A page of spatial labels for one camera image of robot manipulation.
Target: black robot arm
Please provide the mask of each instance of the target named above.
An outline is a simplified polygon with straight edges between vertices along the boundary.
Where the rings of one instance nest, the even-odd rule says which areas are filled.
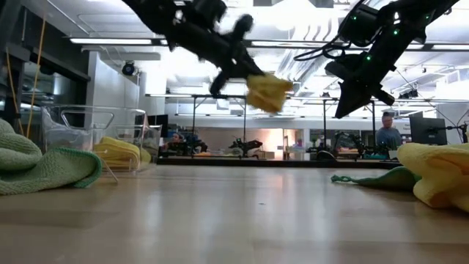
[[[210,87],[213,95],[229,78],[264,75],[243,45],[254,22],[250,15],[241,16],[232,32],[219,34],[215,23],[226,12],[221,0],[184,1],[182,5],[173,0],[123,1],[152,32],[165,36],[170,50],[181,46],[221,69]]]
[[[328,72],[343,80],[336,117],[365,106],[372,96],[392,105],[394,97],[381,90],[380,82],[389,71],[395,71],[394,64],[412,41],[425,43],[426,26],[451,11],[458,1],[398,0],[380,10],[360,1],[342,21],[336,40],[349,43],[348,47],[372,47],[361,54],[343,54],[326,66]],[[327,56],[332,49],[329,44],[322,52]]]

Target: green cloth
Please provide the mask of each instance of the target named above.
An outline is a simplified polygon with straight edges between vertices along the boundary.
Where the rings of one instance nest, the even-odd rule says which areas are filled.
[[[35,143],[0,120],[0,195],[85,188],[99,178],[101,169],[99,157],[90,152],[55,148],[42,155]]]
[[[333,183],[357,183],[360,186],[368,188],[376,188],[381,190],[389,191],[412,191],[413,186],[421,179],[420,176],[414,175],[409,169],[405,167],[397,167],[389,172],[386,172],[383,176],[375,178],[362,178],[353,179],[348,176],[337,176],[334,175],[331,180]]]

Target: table surface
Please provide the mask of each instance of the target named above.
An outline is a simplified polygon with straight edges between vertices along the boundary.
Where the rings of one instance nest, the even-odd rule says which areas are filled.
[[[2,263],[466,263],[469,216],[332,184],[380,170],[160,166],[0,197]]]

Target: transparent container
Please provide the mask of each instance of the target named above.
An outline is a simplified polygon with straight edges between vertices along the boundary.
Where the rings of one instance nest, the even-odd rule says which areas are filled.
[[[155,157],[160,127],[149,127],[139,109],[52,105],[41,108],[43,149],[69,147],[94,152],[111,172],[137,172]]]

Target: yellow cloth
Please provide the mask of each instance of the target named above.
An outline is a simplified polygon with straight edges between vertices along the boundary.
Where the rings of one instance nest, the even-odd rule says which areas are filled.
[[[249,92],[246,103],[267,113],[281,111],[287,99],[285,93],[293,89],[293,83],[268,73],[264,76],[249,76],[247,85]]]
[[[111,169],[139,169],[142,164],[148,164],[151,160],[151,155],[146,150],[109,136],[104,136],[95,145],[94,152]]]
[[[469,144],[428,146],[409,143],[397,150],[402,165],[422,179],[413,193],[432,208],[469,212]]]

